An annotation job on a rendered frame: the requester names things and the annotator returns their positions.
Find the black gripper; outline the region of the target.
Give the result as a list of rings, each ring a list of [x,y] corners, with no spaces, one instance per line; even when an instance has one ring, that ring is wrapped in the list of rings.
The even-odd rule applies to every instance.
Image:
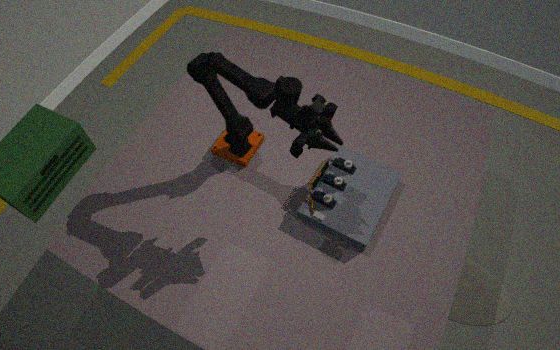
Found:
[[[304,105],[303,105],[304,107]],[[298,158],[303,152],[303,146],[305,144],[308,145],[308,149],[310,148],[317,148],[317,149],[325,149],[330,151],[338,152],[339,148],[335,146],[333,143],[328,141],[326,138],[338,143],[339,145],[343,144],[343,141],[338,136],[336,131],[331,125],[331,119],[337,109],[337,105],[334,103],[328,103],[324,109],[322,109],[322,114],[319,118],[319,115],[316,118],[313,118],[310,122],[310,127],[306,127],[297,117],[296,113],[300,112],[301,114],[305,111],[305,109],[298,106],[289,116],[287,123],[290,124],[291,129],[295,128],[301,133],[298,137],[293,141],[292,146],[290,148],[290,153],[295,158]],[[319,119],[318,119],[319,118]],[[319,130],[322,132],[320,133]],[[317,131],[318,130],[318,131]],[[317,131],[317,132],[316,132]],[[323,136],[326,138],[324,138]]]

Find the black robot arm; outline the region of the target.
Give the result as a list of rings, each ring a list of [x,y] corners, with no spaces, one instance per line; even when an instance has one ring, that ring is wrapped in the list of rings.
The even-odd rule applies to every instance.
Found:
[[[290,114],[299,106],[297,103],[303,85],[297,78],[280,76],[276,83],[264,78],[256,78],[227,60],[222,53],[214,52],[199,54],[187,66],[188,75],[197,83],[204,85],[226,120],[227,134],[224,136],[224,141],[230,145],[228,151],[241,158],[252,147],[248,136],[253,132],[253,124],[248,117],[237,113],[237,109],[220,84],[217,73],[245,91],[247,99],[258,109],[267,109],[276,100],[270,109],[273,118],[277,115],[287,122]],[[302,114],[296,113],[299,120],[308,128],[310,121],[318,115],[320,117],[322,109],[326,107],[325,98],[319,94],[316,94],[312,101],[310,107],[308,105],[303,107],[305,111]]]

